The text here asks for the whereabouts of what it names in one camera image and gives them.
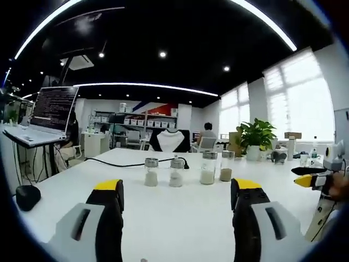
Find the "person's right hand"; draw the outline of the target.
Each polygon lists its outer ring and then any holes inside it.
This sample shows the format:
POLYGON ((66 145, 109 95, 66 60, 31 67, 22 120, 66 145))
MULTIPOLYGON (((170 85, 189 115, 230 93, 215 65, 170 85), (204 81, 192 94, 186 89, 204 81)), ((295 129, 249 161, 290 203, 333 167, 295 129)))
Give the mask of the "person's right hand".
POLYGON ((348 201, 348 178, 343 171, 333 174, 329 195, 336 201, 348 201))

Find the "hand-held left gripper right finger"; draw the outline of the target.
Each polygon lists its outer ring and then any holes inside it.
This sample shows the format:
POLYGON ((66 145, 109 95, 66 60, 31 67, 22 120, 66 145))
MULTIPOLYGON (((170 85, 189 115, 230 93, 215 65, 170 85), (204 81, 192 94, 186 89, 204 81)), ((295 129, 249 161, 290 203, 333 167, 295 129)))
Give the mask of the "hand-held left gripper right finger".
POLYGON ((253 181, 231 180, 235 261, 301 261, 311 243, 299 220, 253 181))

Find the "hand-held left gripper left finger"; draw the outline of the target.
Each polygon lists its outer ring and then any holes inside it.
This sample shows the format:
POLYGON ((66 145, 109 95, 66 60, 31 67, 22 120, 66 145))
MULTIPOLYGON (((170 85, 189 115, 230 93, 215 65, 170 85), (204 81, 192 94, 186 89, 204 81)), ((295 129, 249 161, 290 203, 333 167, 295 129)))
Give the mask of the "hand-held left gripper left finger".
POLYGON ((57 222, 47 250, 57 261, 122 261, 123 211, 123 181, 98 183, 57 222))

